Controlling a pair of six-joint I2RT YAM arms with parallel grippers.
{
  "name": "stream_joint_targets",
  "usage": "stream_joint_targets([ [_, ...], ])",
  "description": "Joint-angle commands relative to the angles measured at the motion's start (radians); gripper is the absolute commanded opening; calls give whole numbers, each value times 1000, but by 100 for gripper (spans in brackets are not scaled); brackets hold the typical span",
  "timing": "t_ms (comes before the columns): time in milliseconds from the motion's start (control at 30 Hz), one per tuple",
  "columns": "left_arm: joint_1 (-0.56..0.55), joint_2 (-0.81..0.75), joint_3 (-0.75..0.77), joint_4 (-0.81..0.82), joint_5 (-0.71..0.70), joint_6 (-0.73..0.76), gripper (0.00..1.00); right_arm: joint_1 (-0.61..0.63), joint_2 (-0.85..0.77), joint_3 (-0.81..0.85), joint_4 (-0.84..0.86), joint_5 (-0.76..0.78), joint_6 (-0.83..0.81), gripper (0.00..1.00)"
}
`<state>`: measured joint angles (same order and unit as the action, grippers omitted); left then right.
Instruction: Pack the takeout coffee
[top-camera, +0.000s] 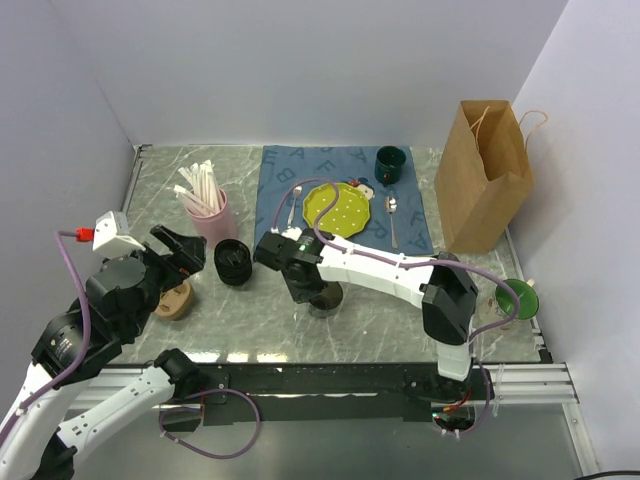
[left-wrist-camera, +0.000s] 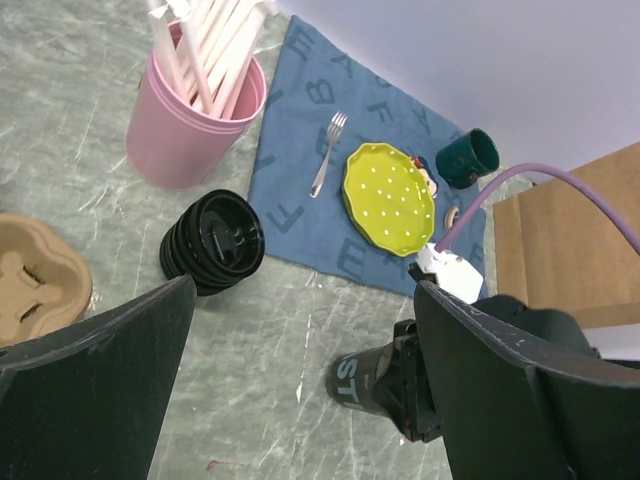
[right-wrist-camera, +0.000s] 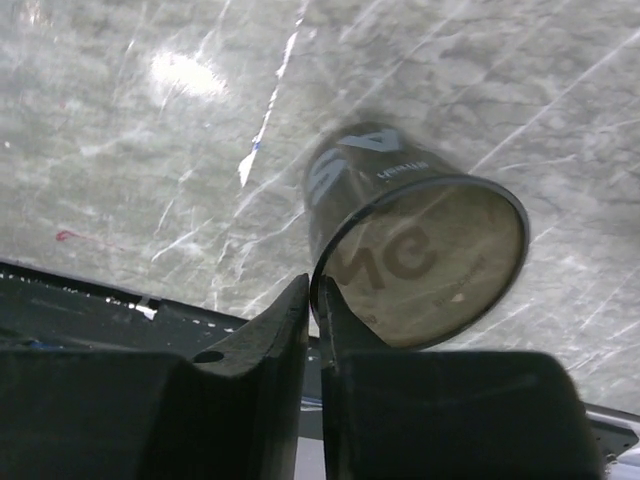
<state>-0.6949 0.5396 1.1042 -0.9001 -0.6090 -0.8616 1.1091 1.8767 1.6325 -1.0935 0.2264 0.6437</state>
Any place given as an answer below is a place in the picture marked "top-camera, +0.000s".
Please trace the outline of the dark transparent coffee cup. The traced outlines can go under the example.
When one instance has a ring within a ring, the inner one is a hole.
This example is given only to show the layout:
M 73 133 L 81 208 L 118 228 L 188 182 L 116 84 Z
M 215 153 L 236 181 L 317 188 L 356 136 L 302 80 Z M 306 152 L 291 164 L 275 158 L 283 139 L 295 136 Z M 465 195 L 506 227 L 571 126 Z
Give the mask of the dark transparent coffee cup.
M 307 313 L 324 319 L 334 315 L 343 301 L 343 289 L 338 282 L 327 282 L 321 293 L 307 302 Z

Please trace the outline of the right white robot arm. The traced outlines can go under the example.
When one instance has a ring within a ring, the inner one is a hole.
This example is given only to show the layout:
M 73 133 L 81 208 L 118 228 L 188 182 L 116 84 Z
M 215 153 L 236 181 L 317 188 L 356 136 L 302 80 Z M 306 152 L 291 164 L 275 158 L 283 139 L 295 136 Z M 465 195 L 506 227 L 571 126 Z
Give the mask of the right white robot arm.
M 472 386 L 469 337 L 478 288 L 450 254 L 407 257 L 357 245 L 311 228 L 267 232 L 254 261 L 282 274 L 292 300 L 318 311 L 336 309 L 342 284 L 400 299 L 421 312 L 423 329 L 435 342 L 437 371 L 425 381 L 436 399 L 454 402 Z

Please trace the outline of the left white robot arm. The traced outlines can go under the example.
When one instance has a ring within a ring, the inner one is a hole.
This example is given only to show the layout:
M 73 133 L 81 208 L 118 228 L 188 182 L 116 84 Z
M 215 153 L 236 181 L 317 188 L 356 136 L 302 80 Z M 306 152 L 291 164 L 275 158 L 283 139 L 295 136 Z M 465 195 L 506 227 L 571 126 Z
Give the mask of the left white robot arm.
M 73 233 L 92 241 L 104 260 L 86 281 L 74 281 L 76 300 L 48 323 L 32 351 L 23 386 L 1 425 L 2 478 L 69 479 L 91 451 L 146 408 L 171 398 L 185 402 L 197 393 L 195 364 L 182 351 L 167 350 L 131 386 L 74 420 L 63 419 L 91 380 L 141 335 L 161 296 L 204 268 L 204 238 L 161 225 L 151 233 L 167 254 L 105 221 Z

